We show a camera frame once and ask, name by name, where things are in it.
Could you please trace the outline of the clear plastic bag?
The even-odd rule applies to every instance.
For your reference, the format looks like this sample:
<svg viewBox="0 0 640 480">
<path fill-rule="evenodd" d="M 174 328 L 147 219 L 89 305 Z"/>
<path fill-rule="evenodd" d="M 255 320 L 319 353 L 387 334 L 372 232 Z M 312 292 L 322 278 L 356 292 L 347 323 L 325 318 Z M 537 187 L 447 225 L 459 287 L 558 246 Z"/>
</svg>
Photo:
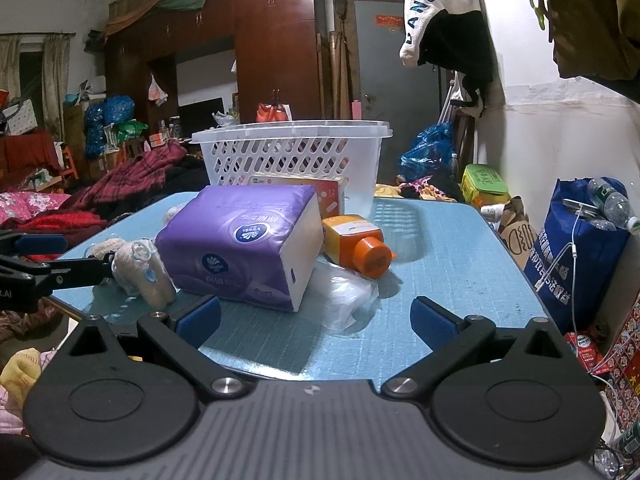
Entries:
<svg viewBox="0 0 640 480">
<path fill-rule="evenodd" d="M 363 330 L 378 310 L 378 282 L 319 258 L 298 314 L 332 334 Z"/>
</svg>

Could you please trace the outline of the purple tissue pack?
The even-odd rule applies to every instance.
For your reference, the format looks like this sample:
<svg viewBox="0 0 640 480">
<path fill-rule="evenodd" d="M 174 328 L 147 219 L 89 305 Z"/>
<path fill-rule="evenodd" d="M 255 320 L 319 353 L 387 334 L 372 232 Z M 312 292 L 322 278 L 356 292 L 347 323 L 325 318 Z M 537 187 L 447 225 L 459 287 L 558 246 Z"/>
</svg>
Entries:
<svg viewBox="0 0 640 480">
<path fill-rule="evenodd" d="M 186 292 L 299 310 L 321 252 L 310 185 L 209 185 L 155 237 L 174 284 Z"/>
</svg>

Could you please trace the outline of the orange bottle with cap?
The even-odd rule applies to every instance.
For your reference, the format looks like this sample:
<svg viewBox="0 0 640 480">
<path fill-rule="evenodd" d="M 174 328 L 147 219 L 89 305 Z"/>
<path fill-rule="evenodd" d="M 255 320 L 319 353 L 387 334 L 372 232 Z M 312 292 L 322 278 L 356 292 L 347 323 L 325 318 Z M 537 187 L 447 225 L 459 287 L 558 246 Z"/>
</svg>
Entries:
<svg viewBox="0 0 640 480">
<path fill-rule="evenodd" d="M 376 280 L 395 258 L 384 243 L 382 230 L 358 214 L 326 218 L 322 226 L 323 253 L 338 266 Z"/>
</svg>

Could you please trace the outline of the orange white medicine box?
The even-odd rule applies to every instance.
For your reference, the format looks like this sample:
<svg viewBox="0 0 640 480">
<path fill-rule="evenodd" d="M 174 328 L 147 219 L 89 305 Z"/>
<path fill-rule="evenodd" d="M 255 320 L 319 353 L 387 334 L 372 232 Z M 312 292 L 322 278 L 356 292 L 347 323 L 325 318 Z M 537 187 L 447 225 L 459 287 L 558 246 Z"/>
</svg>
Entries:
<svg viewBox="0 0 640 480">
<path fill-rule="evenodd" d="M 347 178 L 254 174 L 247 183 L 250 185 L 311 185 L 316 191 L 322 219 L 339 216 L 345 212 Z"/>
</svg>

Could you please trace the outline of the white plastic laundry basket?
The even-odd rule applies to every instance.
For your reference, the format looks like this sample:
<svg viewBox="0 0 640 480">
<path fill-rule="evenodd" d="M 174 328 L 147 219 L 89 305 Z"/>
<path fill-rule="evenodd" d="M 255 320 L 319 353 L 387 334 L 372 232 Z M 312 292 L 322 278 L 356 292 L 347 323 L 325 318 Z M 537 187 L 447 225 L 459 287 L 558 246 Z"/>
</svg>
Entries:
<svg viewBox="0 0 640 480">
<path fill-rule="evenodd" d="M 194 133 L 209 183 L 244 185 L 255 176 L 339 180 L 348 214 L 372 207 L 382 141 L 393 136 L 375 120 L 256 122 Z"/>
</svg>

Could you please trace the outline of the pink floral pillow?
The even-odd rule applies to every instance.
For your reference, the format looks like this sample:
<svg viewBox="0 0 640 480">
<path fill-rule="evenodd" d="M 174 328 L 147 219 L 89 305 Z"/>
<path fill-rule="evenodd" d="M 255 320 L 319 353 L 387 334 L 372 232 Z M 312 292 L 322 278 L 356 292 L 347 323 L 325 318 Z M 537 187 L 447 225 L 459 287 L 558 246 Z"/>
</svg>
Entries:
<svg viewBox="0 0 640 480">
<path fill-rule="evenodd" d="M 0 194 L 0 223 L 8 220 L 29 220 L 43 211 L 58 209 L 69 198 L 70 196 L 65 193 L 2 192 Z"/>
</svg>

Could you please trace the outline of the blue shopping bag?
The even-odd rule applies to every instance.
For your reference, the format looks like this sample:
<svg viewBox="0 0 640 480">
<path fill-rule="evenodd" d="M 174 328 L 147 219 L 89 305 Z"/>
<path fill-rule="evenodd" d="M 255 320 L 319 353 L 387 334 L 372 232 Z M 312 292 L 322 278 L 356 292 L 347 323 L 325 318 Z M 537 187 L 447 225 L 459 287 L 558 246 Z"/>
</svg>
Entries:
<svg viewBox="0 0 640 480">
<path fill-rule="evenodd" d="M 617 263 L 631 238 L 602 229 L 586 216 L 592 205 L 587 178 L 559 180 L 524 274 L 562 334 L 583 330 L 597 317 Z"/>
</svg>

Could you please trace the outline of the blue plastic bags pile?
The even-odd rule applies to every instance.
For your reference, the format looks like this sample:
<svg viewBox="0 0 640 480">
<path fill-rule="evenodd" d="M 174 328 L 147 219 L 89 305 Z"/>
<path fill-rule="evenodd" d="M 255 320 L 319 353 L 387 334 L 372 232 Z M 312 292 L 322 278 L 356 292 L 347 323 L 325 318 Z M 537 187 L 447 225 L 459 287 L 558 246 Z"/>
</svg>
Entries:
<svg viewBox="0 0 640 480">
<path fill-rule="evenodd" d="M 92 103 L 84 114 L 85 155 L 96 159 L 111 148 L 139 135 L 134 120 L 134 100 L 130 96 L 112 96 Z"/>
</svg>

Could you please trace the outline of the beige window curtains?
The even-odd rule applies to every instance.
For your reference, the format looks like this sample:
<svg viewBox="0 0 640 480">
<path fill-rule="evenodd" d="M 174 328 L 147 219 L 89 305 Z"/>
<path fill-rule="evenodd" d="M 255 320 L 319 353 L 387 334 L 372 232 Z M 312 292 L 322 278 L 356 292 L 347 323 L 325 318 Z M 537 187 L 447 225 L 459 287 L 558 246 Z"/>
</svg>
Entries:
<svg viewBox="0 0 640 480">
<path fill-rule="evenodd" d="M 66 133 L 64 125 L 63 101 L 66 97 L 68 69 L 70 68 L 70 32 L 44 34 L 41 41 L 41 103 L 43 128 L 49 131 L 55 140 L 64 142 Z M 23 107 L 20 66 L 21 45 L 20 34 L 1 35 L 1 91 L 6 92 L 6 102 L 1 109 Z"/>
</svg>

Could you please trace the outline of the green yellow box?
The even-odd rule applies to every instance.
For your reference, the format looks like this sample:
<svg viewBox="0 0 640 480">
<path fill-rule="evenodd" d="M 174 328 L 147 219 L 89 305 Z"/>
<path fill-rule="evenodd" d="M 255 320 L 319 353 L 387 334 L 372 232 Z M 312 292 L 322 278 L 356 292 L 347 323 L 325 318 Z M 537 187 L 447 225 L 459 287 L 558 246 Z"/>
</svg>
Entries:
<svg viewBox="0 0 640 480">
<path fill-rule="evenodd" d="M 511 198 L 500 174 L 491 166 L 483 164 L 469 164 L 465 167 L 460 188 L 465 203 L 476 209 L 505 204 Z"/>
</svg>

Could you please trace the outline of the black television screen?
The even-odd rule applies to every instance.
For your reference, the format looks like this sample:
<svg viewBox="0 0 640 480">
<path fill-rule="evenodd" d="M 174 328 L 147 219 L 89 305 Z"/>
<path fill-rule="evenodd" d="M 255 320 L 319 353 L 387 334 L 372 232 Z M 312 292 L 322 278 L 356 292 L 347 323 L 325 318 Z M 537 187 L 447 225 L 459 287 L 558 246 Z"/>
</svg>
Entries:
<svg viewBox="0 0 640 480">
<path fill-rule="evenodd" d="M 216 128 L 217 113 L 224 114 L 224 101 L 221 98 L 179 105 L 178 115 L 183 135 L 190 138 L 193 133 Z"/>
</svg>

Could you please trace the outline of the orange white hanging bag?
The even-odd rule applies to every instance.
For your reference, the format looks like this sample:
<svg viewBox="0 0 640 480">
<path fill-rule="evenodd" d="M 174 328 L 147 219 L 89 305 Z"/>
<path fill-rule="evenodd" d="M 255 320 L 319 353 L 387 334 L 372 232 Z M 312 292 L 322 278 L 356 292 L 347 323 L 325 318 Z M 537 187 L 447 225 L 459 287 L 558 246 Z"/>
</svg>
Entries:
<svg viewBox="0 0 640 480">
<path fill-rule="evenodd" d="M 259 103 L 256 122 L 290 122 L 291 114 L 284 104 Z"/>
</svg>

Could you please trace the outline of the grey metal door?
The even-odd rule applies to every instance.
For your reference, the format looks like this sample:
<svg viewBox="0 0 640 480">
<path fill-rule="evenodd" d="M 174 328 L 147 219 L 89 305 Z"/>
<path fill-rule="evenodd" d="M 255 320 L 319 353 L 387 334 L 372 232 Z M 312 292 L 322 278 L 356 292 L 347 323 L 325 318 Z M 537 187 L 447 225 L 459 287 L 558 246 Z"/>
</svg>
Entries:
<svg viewBox="0 0 640 480">
<path fill-rule="evenodd" d="M 388 122 L 394 133 L 409 136 L 433 125 L 440 112 L 439 70 L 402 64 L 404 4 L 357 0 L 355 18 L 362 117 Z"/>
</svg>

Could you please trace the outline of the white black hanging jacket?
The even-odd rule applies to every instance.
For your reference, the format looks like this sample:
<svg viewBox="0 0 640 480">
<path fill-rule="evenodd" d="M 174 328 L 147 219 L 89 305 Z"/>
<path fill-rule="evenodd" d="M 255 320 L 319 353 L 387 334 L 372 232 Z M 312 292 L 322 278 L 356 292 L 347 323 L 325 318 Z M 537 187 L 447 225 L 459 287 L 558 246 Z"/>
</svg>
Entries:
<svg viewBox="0 0 640 480">
<path fill-rule="evenodd" d="M 403 66 L 436 65 L 461 75 L 457 106 L 484 110 L 494 55 L 480 0 L 404 0 Z"/>
</svg>

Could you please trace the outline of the olive hanging coat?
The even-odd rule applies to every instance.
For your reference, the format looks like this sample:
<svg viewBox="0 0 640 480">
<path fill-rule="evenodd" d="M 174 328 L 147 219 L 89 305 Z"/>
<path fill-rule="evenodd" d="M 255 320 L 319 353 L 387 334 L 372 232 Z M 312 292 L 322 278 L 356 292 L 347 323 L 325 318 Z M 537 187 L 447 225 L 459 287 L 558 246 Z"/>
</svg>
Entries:
<svg viewBox="0 0 640 480">
<path fill-rule="evenodd" d="M 639 0 L 547 0 L 554 62 L 639 101 Z"/>
</svg>

